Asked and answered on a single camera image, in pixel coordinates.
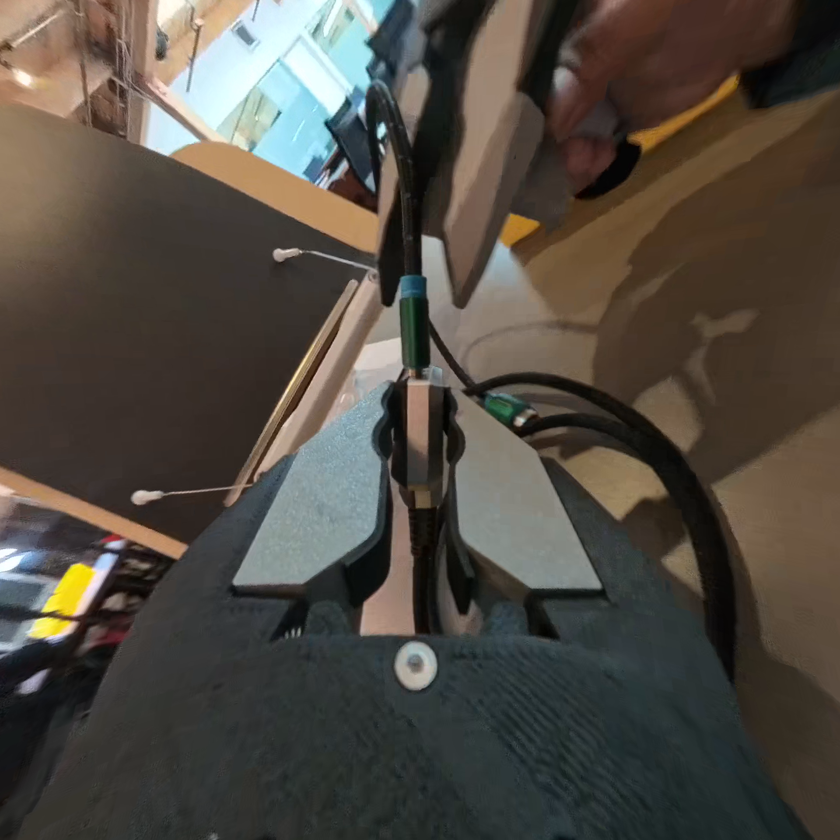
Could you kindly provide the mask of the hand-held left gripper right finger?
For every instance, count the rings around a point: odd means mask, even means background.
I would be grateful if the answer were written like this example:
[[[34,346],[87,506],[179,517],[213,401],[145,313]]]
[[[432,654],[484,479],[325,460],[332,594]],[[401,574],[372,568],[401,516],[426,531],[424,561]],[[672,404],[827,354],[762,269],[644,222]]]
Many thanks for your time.
[[[604,587],[537,452],[451,392],[445,579],[457,614],[481,597],[600,597]]]

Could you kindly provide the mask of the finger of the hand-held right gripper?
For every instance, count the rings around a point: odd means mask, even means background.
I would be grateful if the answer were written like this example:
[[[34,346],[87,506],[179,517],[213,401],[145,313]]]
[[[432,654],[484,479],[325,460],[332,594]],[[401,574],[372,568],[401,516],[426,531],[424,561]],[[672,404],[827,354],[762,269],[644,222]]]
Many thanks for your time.
[[[403,277],[423,272],[421,198],[413,144],[390,88],[375,82],[375,126],[385,129],[385,154],[375,160],[377,257],[381,304],[395,302]]]
[[[420,128],[422,161],[433,166],[426,214],[459,309],[476,292],[543,141],[543,117],[518,84],[545,3],[420,6],[431,95]]]

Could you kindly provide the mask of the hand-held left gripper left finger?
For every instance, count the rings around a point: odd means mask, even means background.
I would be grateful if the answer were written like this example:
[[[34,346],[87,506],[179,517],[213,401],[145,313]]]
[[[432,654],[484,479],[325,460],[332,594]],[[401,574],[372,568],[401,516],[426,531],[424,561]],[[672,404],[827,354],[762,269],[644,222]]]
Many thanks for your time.
[[[390,570],[393,382],[292,457],[234,579],[237,595],[361,607]]]

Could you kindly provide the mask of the thin black cable green plugs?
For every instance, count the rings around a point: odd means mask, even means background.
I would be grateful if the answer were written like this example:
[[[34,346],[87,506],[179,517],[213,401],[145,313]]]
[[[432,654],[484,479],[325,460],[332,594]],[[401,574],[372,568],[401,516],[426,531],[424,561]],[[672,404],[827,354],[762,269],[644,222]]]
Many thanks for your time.
[[[388,149],[395,161],[396,188],[401,210],[401,254],[403,273],[399,281],[399,312],[403,368],[409,377],[419,378],[431,366],[434,345],[456,381],[479,398],[484,410],[511,430],[522,430],[539,415],[523,400],[498,392],[478,391],[477,383],[461,367],[429,318],[427,280],[423,273],[422,197],[413,162],[413,150],[403,116],[389,88],[373,81],[365,95],[365,117],[371,147],[374,185],[382,184],[379,128],[383,127]]]

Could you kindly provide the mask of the green-ended black HDMI cable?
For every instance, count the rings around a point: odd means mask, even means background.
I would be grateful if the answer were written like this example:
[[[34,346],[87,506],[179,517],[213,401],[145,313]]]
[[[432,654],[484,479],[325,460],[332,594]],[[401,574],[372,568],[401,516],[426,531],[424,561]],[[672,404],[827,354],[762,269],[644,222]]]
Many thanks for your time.
[[[485,394],[502,385],[537,385],[579,397],[606,416],[567,413],[526,421],[529,436],[569,427],[594,431],[629,449],[650,468],[679,510],[695,554],[703,593],[707,637],[727,677],[734,680],[738,608],[729,547],[717,511],[682,450],[645,415],[593,385],[536,371],[500,374],[468,385],[466,394]],[[430,396],[431,381],[409,377],[397,387],[394,441],[406,456],[406,487],[422,486],[443,466],[447,389]]]

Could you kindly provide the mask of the person's right hand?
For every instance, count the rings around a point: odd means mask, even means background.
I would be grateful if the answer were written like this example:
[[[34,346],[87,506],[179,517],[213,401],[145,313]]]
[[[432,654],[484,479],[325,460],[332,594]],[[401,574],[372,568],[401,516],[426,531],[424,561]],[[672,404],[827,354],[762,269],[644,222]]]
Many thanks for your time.
[[[596,1],[572,34],[569,94],[550,111],[551,134],[574,186],[611,162],[609,145],[561,138],[606,95],[625,130],[659,126],[705,101],[724,81],[781,54],[793,1]]]

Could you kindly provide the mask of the wooden book stand white base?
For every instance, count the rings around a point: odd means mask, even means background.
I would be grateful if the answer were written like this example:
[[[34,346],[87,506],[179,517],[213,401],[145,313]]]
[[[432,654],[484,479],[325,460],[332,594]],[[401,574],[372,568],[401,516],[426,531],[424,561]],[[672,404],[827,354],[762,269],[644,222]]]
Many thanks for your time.
[[[317,340],[380,319],[361,252],[190,166],[26,106],[1,119],[2,485],[179,559],[246,483]]]

